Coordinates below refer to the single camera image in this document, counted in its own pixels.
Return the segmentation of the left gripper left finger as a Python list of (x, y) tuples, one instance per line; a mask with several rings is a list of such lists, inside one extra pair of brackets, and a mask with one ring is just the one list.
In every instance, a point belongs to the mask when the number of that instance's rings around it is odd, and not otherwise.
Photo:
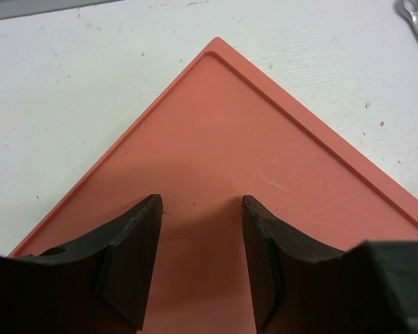
[(0, 333), (136, 333), (144, 326), (162, 198), (40, 255), (0, 256)]

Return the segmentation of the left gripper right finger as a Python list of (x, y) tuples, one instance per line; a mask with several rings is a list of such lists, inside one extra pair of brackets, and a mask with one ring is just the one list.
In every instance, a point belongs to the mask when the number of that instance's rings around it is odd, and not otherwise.
[(418, 333), (418, 241), (342, 251), (242, 199), (258, 333)]

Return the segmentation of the orange drawer box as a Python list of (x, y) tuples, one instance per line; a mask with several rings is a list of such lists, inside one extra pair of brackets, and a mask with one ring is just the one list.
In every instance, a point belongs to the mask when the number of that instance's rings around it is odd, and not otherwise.
[(13, 250), (40, 254), (159, 194), (145, 333), (254, 333), (241, 200), (324, 244), (418, 240), (418, 199), (213, 39)]

